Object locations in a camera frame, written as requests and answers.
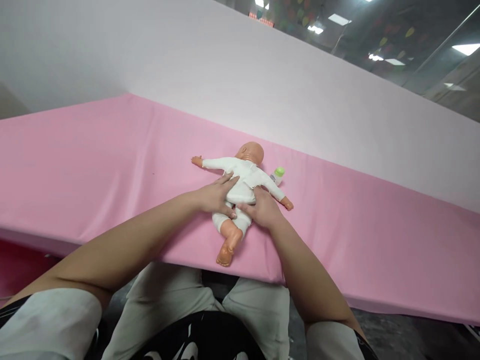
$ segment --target forearm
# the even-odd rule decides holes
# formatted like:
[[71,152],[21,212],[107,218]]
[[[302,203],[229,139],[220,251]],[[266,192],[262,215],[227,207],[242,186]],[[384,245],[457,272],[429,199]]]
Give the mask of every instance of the forearm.
[[270,229],[291,297],[306,325],[335,321],[362,334],[342,293],[286,219]]
[[135,216],[79,247],[10,302],[41,290],[75,287],[90,291],[105,306],[197,210],[194,193],[185,193]]

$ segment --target floor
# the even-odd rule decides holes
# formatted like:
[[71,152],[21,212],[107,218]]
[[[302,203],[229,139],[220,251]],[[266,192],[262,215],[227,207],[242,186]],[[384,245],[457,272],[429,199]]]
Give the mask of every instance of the floor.
[[[210,271],[205,271],[202,278],[203,283],[212,288],[217,298],[223,298],[237,280],[234,276]],[[125,297],[131,285],[132,282],[113,296],[103,315],[100,330],[103,334],[99,345],[100,354],[120,318],[125,305]],[[379,359],[480,359],[480,342],[475,340],[463,325],[404,315],[374,314],[357,309],[354,309],[353,312]],[[290,301],[288,333],[290,336],[290,359],[306,359],[303,322],[293,301]]]

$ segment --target person's lap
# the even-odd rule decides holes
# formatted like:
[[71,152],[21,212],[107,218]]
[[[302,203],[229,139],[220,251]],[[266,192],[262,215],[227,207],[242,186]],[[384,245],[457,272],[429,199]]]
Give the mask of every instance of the person's lap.
[[152,262],[127,294],[103,359],[129,359],[168,325],[200,311],[236,316],[267,359],[287,359],[289,305],[290,294],[285,287],[245,278],[238,279],[220,304],[212,290],[202,285],[200,269]]

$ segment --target small bottle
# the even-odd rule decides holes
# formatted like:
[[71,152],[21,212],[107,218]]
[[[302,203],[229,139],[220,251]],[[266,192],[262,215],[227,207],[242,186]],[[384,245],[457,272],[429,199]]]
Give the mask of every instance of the small bottle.
[[275,185],[280,185],[282,182],[282,177],[285,174],[285,169],[283,167],[277,167],[273,174],[270,175],[270,178],[273,180]]

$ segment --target white wall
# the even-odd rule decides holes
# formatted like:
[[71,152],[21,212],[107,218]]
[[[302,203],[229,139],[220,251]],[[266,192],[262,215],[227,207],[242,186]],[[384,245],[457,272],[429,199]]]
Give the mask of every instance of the white wall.
[[212,0],[0,2],[31,111],[128,91],[480,212],[480,124]]

